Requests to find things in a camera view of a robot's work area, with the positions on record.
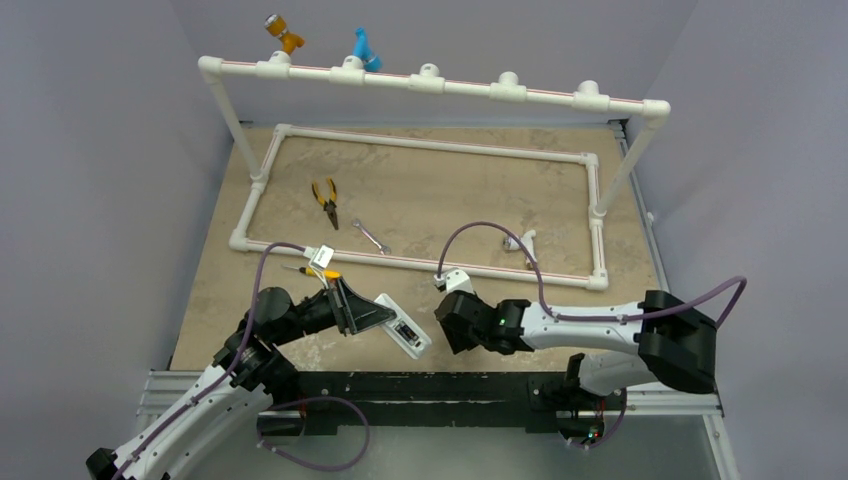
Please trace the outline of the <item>white remote control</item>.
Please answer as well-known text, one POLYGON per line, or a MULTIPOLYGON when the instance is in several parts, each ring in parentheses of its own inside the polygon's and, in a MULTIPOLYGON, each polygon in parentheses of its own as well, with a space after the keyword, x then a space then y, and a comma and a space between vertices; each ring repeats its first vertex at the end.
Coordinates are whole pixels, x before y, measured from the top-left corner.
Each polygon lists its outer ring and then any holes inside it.
POLYGON ((395 318, 380 325, 409 357, 421 359, 433 342, 429 335, 386 293, 380 294, 375 302, 392 310, 395 318))

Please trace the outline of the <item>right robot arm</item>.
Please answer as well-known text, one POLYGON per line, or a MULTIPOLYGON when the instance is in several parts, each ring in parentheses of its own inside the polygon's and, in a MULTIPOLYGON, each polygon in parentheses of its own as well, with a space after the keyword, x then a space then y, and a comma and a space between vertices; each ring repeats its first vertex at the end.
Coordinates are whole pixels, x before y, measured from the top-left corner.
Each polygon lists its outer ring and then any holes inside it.
POLYGON ((717 322, 664 291, 612 307, 567 307, 558 316, 538 302, 509 299, 490 306, 474 293, 454 291, 435 318, 455 354, 476 347, 502 355, 589 349, 570 359, 561 381, 564 399, 576 407, 654 381, 685 393, 714 390, 717 322))

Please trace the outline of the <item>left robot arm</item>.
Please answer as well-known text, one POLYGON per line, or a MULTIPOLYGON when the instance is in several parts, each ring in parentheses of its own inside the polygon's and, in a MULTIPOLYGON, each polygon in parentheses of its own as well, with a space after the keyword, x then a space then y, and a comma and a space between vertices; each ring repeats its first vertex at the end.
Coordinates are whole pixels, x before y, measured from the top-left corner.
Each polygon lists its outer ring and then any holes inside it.
POLYGON ((93 479, 176 479, 202 451, 248 417, 268 410, 306 415, 301 374, 279 346, 328 329, 356 335, 401 317, 388 296, 368 300, 343 278, 297 302, 281 287, 259 291, 213 361, 165 413, 116 449, 86 461, 93 479))

